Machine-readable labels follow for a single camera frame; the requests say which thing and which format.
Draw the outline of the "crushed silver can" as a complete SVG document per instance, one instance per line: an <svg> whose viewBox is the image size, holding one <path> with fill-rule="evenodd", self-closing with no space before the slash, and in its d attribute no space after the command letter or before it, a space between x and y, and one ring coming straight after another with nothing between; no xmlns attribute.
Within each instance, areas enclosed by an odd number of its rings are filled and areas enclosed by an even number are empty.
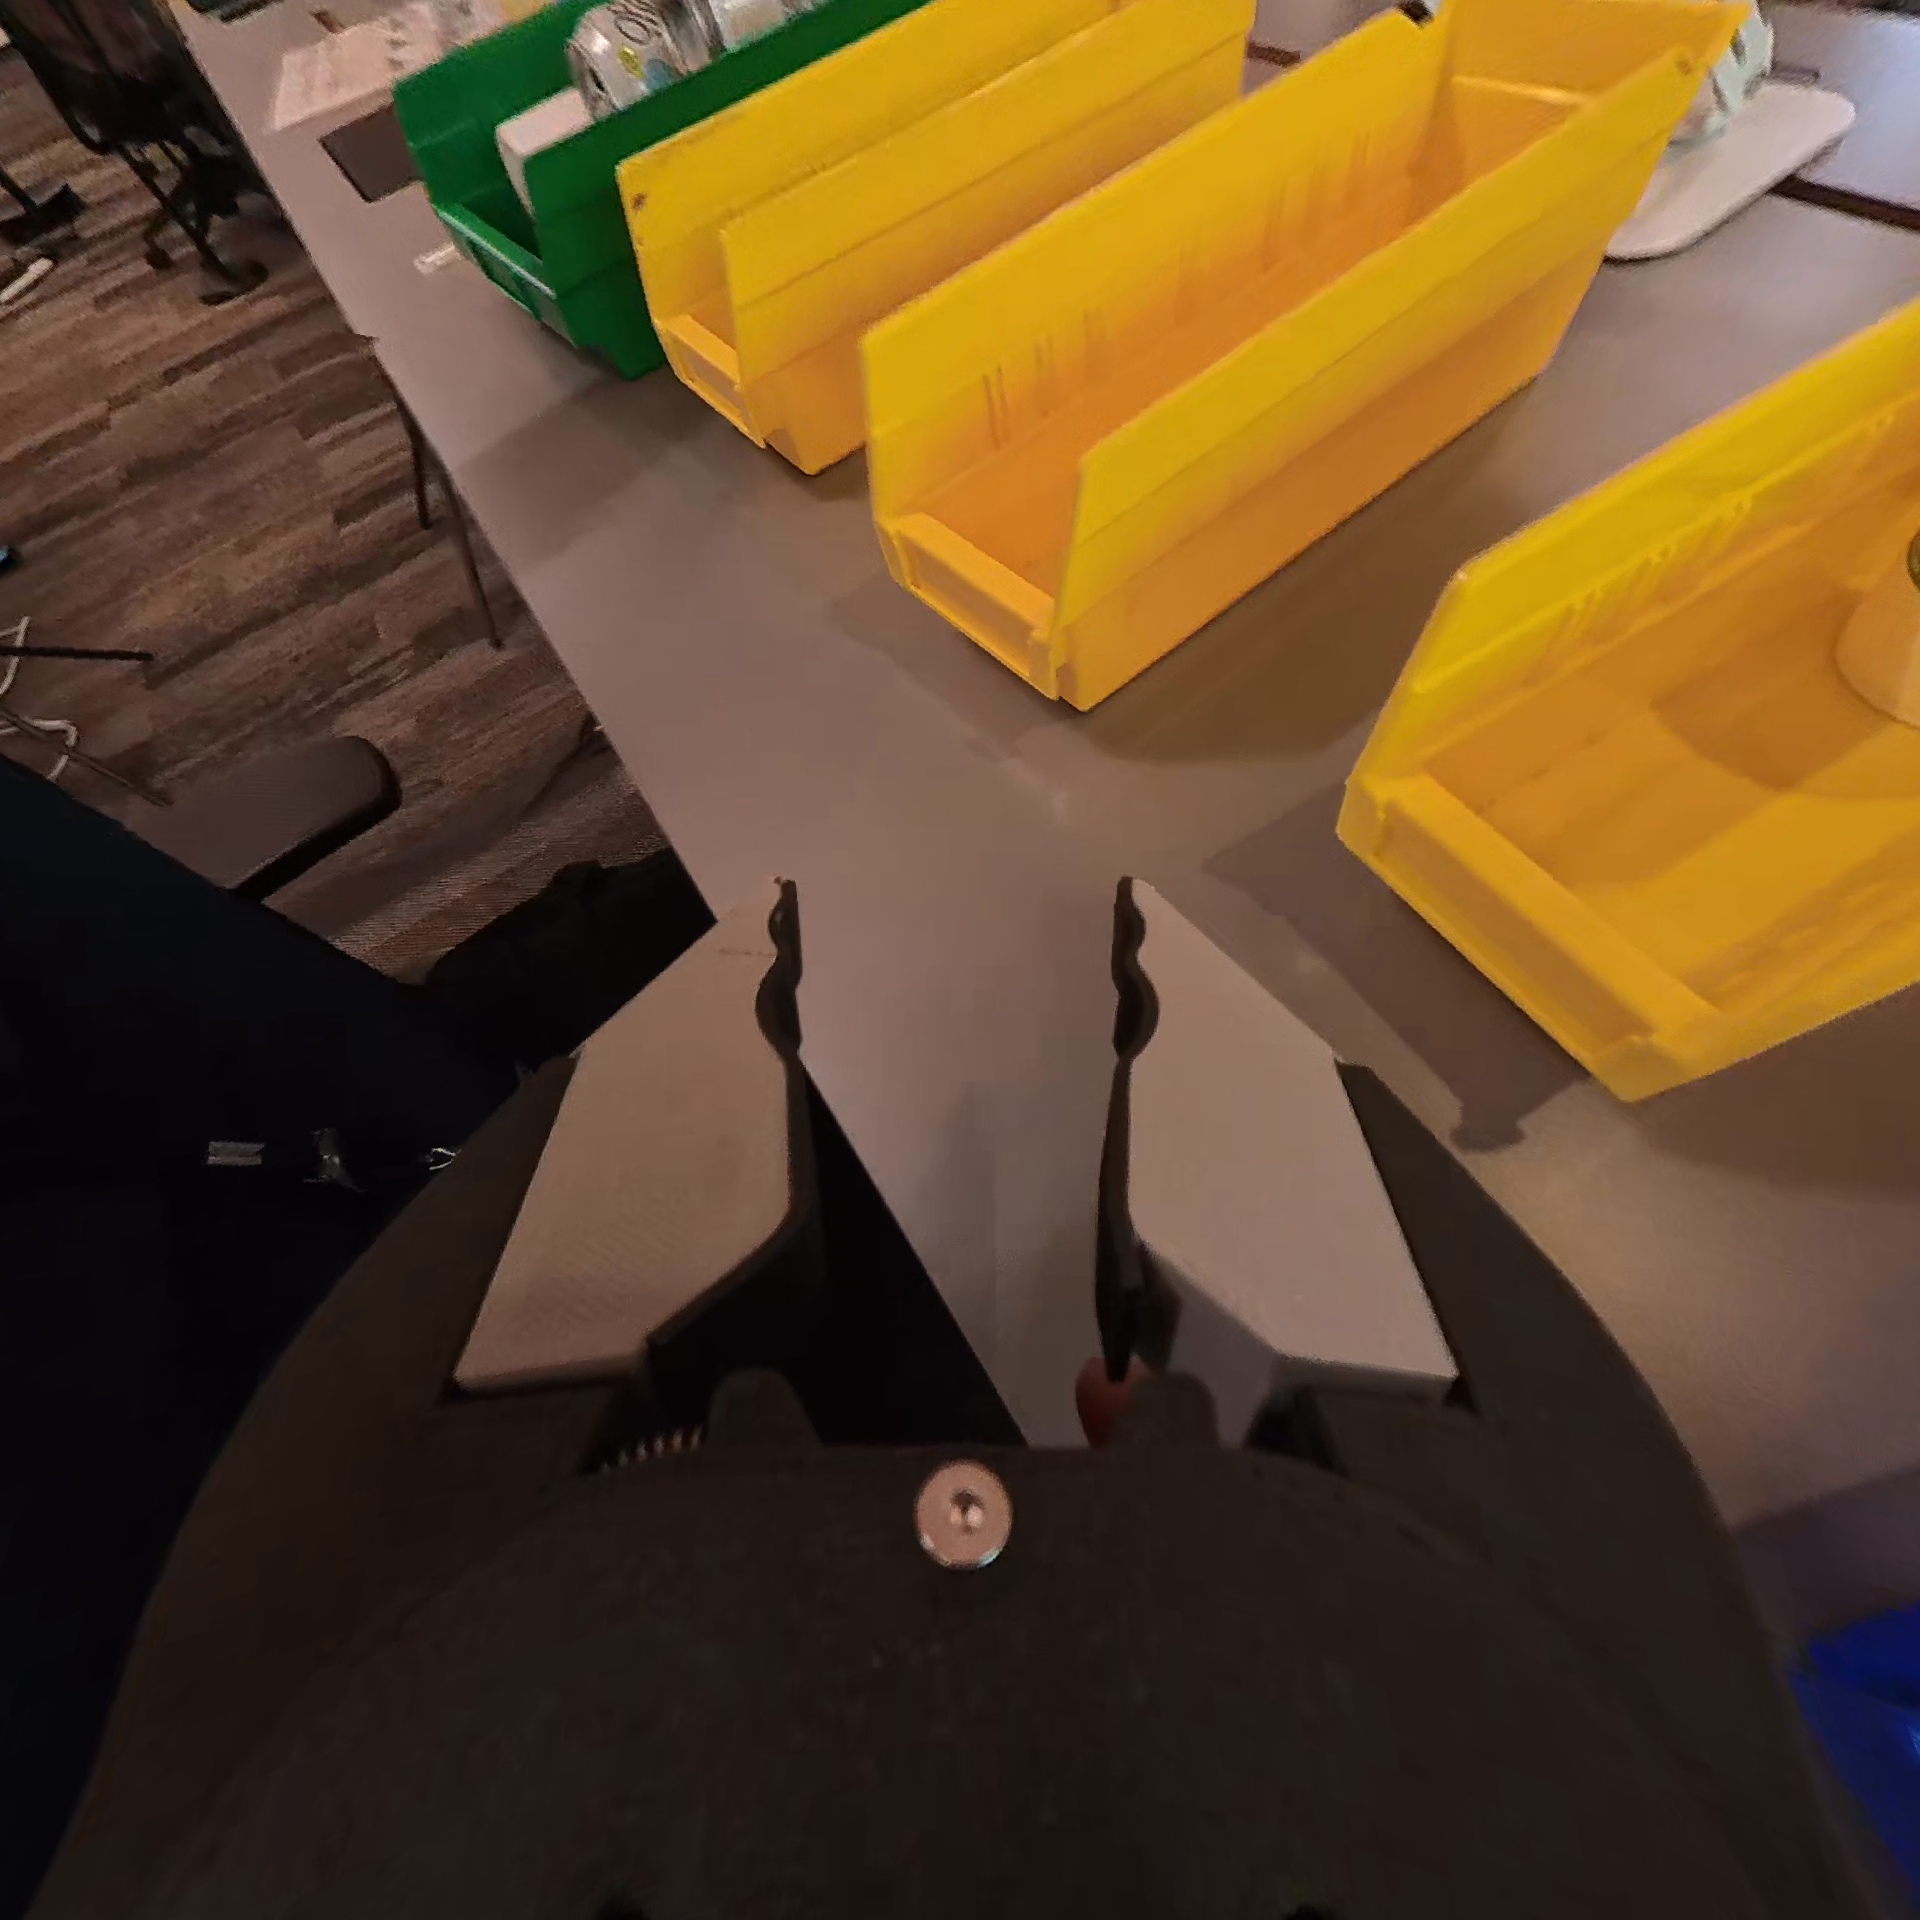
<svg viewBox="0 0 1920 1920"><path fill-rule="evenodd" d="M593 120L608 120L731 52L818 9L818 2L608 2L567 40L571 81Z"/></svg>

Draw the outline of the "black rectangular mat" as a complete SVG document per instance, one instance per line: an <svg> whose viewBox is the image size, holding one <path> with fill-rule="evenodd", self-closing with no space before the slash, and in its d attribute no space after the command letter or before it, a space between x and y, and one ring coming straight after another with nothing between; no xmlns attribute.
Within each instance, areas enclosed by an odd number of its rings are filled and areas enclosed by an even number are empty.
<svg viewBox="0 0 1920 1920"><path fill-rule="evenodd" d="M379 204L421 181L421 166L391 104L322 134L319 146L365 204Z"/></svg>

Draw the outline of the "black office chair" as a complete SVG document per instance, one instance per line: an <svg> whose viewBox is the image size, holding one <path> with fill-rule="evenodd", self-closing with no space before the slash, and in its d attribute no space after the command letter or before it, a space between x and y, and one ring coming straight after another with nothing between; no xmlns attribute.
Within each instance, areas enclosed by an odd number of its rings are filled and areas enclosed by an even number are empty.
<svg viewBox="0 0 1920 1920"><path fill-rule="evenodd" d="M251 256L221 251L214 228L244 204L275 204L227 108L160 3L7 2L2 25L68 135L118 161L154 201L141 235L167 274L177 235L190 247L201 302L222 306L269 280Z"/></svg>

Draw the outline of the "black table leg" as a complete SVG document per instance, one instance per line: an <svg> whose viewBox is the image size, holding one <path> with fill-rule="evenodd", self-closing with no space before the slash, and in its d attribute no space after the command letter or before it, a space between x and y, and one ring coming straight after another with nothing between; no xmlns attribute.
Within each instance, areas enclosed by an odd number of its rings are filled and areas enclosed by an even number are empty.
<svg viewBox="0 0 1920 1920"><path fill-rule="evenodd" d="M485 584L461 491L448 474L442 455L425 435L421 420L414 416L392 377L385 374L382 379L387 382L401 431L408 445L411 488L419 526L425 531L435 530L435 501L438 501L445 509L445 524L451 530L453 550L456 552L473 607L483 623L485 640L493 652L501 653L507 650L507 640Z"/></svg>

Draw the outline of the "white foam tray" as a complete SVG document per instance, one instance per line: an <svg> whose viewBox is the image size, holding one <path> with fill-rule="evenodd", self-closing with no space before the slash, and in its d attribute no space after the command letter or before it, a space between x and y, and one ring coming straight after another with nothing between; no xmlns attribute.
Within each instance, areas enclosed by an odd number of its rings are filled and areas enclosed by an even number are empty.
<svg viewBox="0 0 1920 1920"><path fill-rule="evenodd" d="M1667 150L1604 257L1646 261L1692 247L1840 144L1856 118L1840 91L1760 84L1717 132Z"/></svg>

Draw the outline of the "small red object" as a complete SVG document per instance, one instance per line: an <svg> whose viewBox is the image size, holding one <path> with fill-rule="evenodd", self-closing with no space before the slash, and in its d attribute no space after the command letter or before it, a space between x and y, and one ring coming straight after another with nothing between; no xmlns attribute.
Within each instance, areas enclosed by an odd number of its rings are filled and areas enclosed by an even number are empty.
<svg viewBox="0 0 1920 1920"><path fill-rule="evenodd" d="M1083 1439L1090 1450L1112 1442L1137 1387L1151 1378L1153 1367L1139 1356L1120 1374L1115 1374L1107 1358L1098 1354L1079 1367L1073 1382L1073 1405Z"/></svg>

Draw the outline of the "blue floor mat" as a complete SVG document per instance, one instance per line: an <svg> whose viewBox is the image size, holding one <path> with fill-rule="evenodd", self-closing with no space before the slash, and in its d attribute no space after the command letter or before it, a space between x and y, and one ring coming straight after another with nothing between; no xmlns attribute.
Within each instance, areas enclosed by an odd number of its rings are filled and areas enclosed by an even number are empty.
<svg viewBox="0 0 1920 1920"><path fill-rule="evenodd" d="M1910 1916L1918 1909L1918 1604L1817 1633L1793 1679Z"/></svg>

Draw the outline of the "yellow plastic bin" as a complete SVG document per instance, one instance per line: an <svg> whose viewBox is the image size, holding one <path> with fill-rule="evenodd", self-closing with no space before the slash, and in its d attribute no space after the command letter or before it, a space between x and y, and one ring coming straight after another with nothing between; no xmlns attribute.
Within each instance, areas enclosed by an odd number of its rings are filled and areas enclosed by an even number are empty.
<svg viewBox="0 0 1920 1920"><path fill-rule="evenodd" d="M1461 565L1338 837L1620 1099L1918 980L1918 304Z"/></svg>
<svg viewBox="0 0 1920 1920"><path fill-rule="evenodd" d="M1549 368L1746 16L1382 12L900 306L893 577L1097 708Z"/></svg>
<svg viewBox="0 0 1920 1920"><path fill-rule="evenodd" d="M816 474L869 437L859 345L1243 91L1257 2L938 2L625 158L668 366Z"/></svg>

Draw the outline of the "white paper sheet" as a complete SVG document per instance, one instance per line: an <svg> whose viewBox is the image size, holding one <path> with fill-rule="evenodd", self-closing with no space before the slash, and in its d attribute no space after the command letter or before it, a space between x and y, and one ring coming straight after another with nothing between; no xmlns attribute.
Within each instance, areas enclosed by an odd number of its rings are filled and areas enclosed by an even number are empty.
<svg viewBox="0 0 1920 1920"><path fill-rule="evenodd" d="M391 91L416 72L421 53L435 58L431 12L403 6L338 30L281 59L270 104L270 127L286 132L312 118Z"/></svg>

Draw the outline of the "green plastic bin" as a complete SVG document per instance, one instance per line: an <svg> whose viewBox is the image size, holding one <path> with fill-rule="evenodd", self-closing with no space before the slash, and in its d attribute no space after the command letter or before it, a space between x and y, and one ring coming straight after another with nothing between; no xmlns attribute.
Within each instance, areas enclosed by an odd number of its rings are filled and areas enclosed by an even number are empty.
<svg viewBox="0 0 1920 1920"><path fill-rule="evenodd" d="M913 2L831 2L727 52L606 120L534 153L525 201L499 125L568 84L567 40L591 9L551 3L447 52L396 84L396 118L426 197L468 261L574 349L635 379L666 363L616 169L770 84L872 35Z"/></svg>

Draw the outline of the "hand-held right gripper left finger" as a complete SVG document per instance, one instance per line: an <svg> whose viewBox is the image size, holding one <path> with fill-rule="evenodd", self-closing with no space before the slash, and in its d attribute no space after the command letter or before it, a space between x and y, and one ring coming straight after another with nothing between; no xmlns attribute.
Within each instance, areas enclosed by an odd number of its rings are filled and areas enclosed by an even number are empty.
<svg viewBox="0 0 1920 1920"><path fill-rule="evenodd" d="M779 1365L818 1284L799 885L767 880L576 1051L453 1382Z"/></svg>

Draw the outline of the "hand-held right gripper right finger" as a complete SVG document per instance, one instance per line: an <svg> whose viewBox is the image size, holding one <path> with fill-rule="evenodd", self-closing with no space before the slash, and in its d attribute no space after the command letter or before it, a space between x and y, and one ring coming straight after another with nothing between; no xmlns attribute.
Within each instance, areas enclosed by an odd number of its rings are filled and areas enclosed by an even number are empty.
<svg viewBox="0 0 1920 1920"><path fill-rule="evenodd" d="M1453 1387L1461 1365L1333 1045L1116 882L1095 1313L1110 1382Z"/></svg>

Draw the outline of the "white carton box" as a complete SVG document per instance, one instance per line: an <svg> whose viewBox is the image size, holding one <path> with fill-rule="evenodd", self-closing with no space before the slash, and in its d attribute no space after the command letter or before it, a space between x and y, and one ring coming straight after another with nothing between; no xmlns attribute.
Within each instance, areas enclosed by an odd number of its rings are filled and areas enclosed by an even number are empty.
<svg viewBox="0 0 1920 1920"><path fill-rule="evenodd" d="M495 146L523 208L533 213L534 196L527 178L530 161L589 132L595 113L576 85L565 85L518 109L495 130Z"/></svg>

